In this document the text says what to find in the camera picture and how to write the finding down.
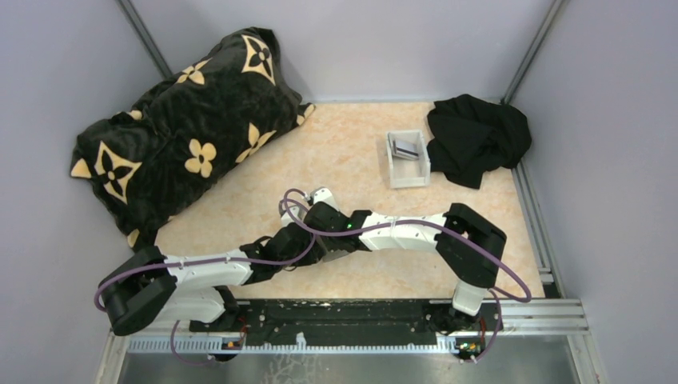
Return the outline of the white plastic card tray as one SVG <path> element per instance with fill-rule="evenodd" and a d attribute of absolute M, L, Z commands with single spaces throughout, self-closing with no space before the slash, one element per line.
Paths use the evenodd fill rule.
<path fill-rule="evenodd" d="M 431 165 L 421 130 L 392 130 L 385 135 L 392 189 L 426 187 L 430 184 Z"/>

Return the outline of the grey card holder wallet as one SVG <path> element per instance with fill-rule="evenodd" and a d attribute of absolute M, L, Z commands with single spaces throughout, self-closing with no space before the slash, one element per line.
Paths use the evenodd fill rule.
<path fill-rule="evenodd" d="M 336 261 L 336 260 L 343 258 L 345 256 L 348 256 L 348 255 L 350 255 L 350 252 L 348 252 L 347 250 L 332 250 L 332 251 L 329 251 L 322 258 L 321 261 L 323 263 L 328 263 L 328 262 Z"/>

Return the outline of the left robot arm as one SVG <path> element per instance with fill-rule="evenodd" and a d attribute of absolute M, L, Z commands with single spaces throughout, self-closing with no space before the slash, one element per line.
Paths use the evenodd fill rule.
<path fill-rule="evenodd" d="M 117 336 L 176 321 L 189 321 L 194 332 L 228 331 L 240 319 L 230 287 L 268 281 L 326 254 L 321 241 L 296 224 L 223 254 L 178 257 L 147 246 L 99 283 L 95 303 Z"/>

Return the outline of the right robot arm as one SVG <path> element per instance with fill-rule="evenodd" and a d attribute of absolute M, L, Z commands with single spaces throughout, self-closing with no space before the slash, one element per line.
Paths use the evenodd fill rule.
<path fill-rule="evenodd" d="M 371 210 L 346 216 L 318 202 L 303 222 L 317 232 L 329 252 L 415 250 L 441 256 L 459 278 L 450 318 L 461 330 L 470 330 L 481 320 L 481 303 L 495 286 L 499 270 L 485 255 L 500 260 L 507 241 L 503 230 L 462 203 L 453 203 L 441 214 L 394 217 Z"/>

